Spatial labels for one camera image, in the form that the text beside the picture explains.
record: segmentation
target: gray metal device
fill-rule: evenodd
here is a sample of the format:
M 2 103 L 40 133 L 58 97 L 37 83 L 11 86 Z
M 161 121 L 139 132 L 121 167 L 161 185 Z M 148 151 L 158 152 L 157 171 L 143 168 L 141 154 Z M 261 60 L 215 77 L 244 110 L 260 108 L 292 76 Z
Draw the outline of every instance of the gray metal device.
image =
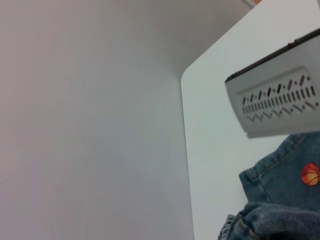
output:
M 320 131 L 320 29 L 225 81 L 249 138 Z

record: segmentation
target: orange object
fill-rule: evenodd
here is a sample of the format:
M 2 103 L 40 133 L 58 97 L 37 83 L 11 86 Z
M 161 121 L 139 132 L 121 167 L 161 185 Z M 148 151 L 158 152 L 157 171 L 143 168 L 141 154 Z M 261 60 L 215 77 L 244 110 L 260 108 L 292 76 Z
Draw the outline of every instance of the orange object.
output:
M 320 182 L 319 167 L 313 162 L 308 163 L 301 171 L 301 179 L 306 185 L 317 185 Z

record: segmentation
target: white table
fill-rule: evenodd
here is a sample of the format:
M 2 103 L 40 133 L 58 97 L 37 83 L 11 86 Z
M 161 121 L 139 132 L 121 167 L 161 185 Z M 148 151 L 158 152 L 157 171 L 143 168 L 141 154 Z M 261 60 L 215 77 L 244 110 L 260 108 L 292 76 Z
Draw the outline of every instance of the white table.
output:
M 286 136 L 248 139 L 225 79 L 320 28 L 317 0 L 264 0 L 197 59 L 181 79 L 195 240 L 215 239 L 227 214 L 247 203 L 239 173 Z

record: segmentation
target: basketball patch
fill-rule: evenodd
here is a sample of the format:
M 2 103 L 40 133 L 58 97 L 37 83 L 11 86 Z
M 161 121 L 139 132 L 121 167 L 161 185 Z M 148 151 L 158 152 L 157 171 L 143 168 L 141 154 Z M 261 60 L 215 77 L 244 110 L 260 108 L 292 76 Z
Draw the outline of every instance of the basketball patch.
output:
M 308 186 L 317 185 L 320 182 L 319 167 L 313 162 L 308 163 L 302 168 L 301 179 Z

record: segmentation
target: blue jeans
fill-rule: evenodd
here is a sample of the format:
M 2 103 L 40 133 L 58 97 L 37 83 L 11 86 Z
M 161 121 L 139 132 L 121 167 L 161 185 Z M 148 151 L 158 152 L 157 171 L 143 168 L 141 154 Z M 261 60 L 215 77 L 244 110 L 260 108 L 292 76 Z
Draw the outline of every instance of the blue jeans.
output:
M 290 135 L 239 177 L 249 203 L 219 240 L 320 239 L 320 133 Z

